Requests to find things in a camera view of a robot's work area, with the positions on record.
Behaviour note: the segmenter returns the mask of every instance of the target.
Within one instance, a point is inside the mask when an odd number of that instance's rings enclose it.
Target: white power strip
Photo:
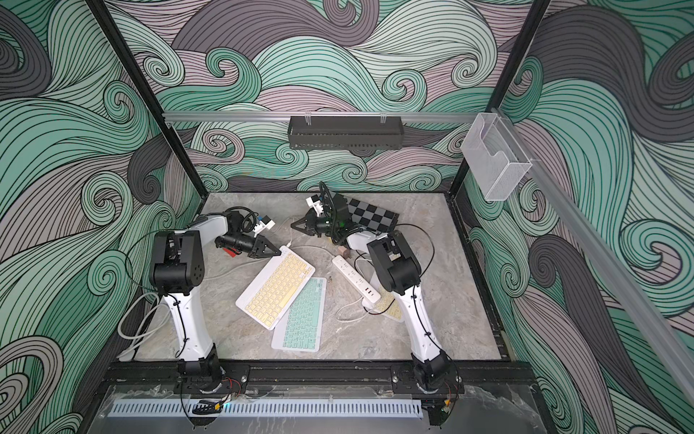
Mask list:
[[[362,275],[357,273],[357,270],[349,265],[345,258],[342,256],[335,256],[332,259],[332,263],[367,301],[370,303],[376,303],[378,300],[380,300],[381,294],[379,294],[377,290],[373,289],[373,286],[369,285],[369,282],[364,280]]]

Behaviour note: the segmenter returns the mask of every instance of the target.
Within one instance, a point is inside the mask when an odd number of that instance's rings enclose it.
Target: table surface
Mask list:
[[[337,254],[326,237],[309,237],[289,227],[304,216],[308,193],[214,193],[203,213],[219,212],[232,206],[245,206],[268,215],[276,225],[263,231],[277,247],[291,241],[291,249],[316,267],[314,277],[328,279],[325,293],[323,330],[320,349],[316,353],[281,351],[271,348],[273,331],[260,326],[236,307],[235,301],[267,263],[252,260],[246,254],[231,258],[213,244],[203,247],[205,279],[200,285],[205,323],[217,345],[220,358],[234,359],[409,359],[411,350],[404,323],[383,315],[367,315],[351,323],[337,321],[340,307],[358,300],[360,295],[332,265]],[[434,325],[434,333],[449,356],[460,360],[500,359],[496,342],[489,328],[479,293],[475,287],[460,239],[448,211],[446,199],[435,193],[361,193],[346,194],[387,210],[400,213],[398,223],[411,223],[425,229],[434,241],[436,255],[431,267],[422,277],[424,303]],[[432,248],[417,228],[399,226],[413,252],[424,268],[431,258]],[[324,247],[322,249],[303,246]],[[353,263],[352,254],[349,263]],[[359,268],[367,280],[373,269],[364,261]],[[341,312],[342,319],[361,317],[364,310],[356,303]],[[161,308],[154,314],[152,324],[159,324]],[[136,360],[173,360],[178,350],[176,332],[171,320],[137,352]]]

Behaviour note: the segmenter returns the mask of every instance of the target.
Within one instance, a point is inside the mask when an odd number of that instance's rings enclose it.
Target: mural wall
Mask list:
[[[694,349],[694,1],[546,17],[502,109]],[[463,214],[514,352],[562,433],[694,433],[694,408],[526,178]]]
[[[300,112],[484,110],[531,2],[107,1],[164,110]],[[212,191],[448,191],[469,125],[357,154],[289,149],[287,124],[178,127]]]
[[[83,0],[0,2],[0,191],[0,431],[74,432],[200,202]]]

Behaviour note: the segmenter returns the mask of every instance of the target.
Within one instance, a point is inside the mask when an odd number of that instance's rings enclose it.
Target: checkerboard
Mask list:
[[[357,199],[347,199],[347,209],[352,215],[352,221],[379,232],[389,232],[398,223],[398,213],[371,205]]]

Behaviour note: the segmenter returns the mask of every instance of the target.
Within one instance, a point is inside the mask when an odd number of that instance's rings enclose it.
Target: aluminum rail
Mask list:
[[[499,110],[492,111],[503,116]],[[694,358],[689,348],[677,336],[672,326],[627,271],[624,264],[617,259],[586,216],[559,188],[545,163],[534,155],[515,128],[511,128],[511,134],[532,160],[528,175],[540,187],[540,191],[554,208],[564,226],[581,244],[586,257],[670,372],[689,403],[694,405]]]
[[[431,124],[472,124],[476,112],[261,112],[179,110],[164,112],[166,122],[289,122],[292,116],[378,116],[400,117],[403,122],[427,122]]]

